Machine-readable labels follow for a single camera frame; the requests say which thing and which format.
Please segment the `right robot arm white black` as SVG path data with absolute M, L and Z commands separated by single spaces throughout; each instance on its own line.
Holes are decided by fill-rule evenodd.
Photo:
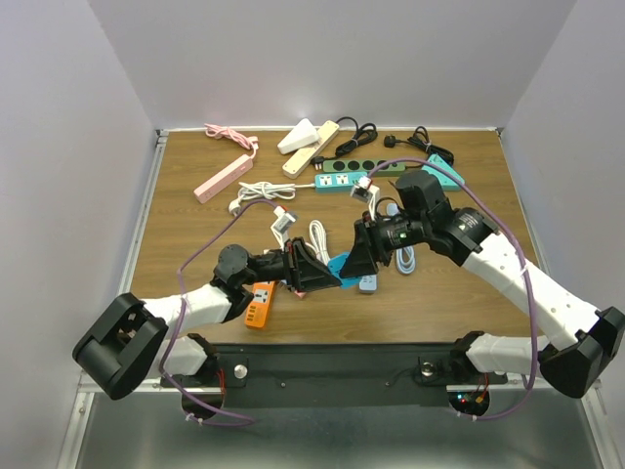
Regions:
M 424 170 L 401 175 L 402 206 L 391 217 L 369 213 L 354 224 L 354 246 L 340 275 L 364 277 L 389 265 L 395 251 L 425 243 L 436 254 L 481 278 L 532 317 L 537 337 L 472 332 L 449 358 L 452 375 L 536 373 L 579 399 L 616 356 L 624 315 L 575 297 L 520 253 L 512 239 L 473 208 L 452 208 L 438 179 Z

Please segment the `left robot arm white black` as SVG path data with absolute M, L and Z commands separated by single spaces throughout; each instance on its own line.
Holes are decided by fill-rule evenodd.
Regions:
M 113 400 L 162 373 L 166 363 L 173 374 L 208 384 L 218 363 L 188 332 L 240 317 L 254 299 L 249 286 L 272 281 L 298 292 L 341 284 L 299 238 L 260 255 L 231 244 L 219 254 L 213 278 L 195 290 L 156 299 L 132 293 L 115 297 L 78 340 L 72 357 Z

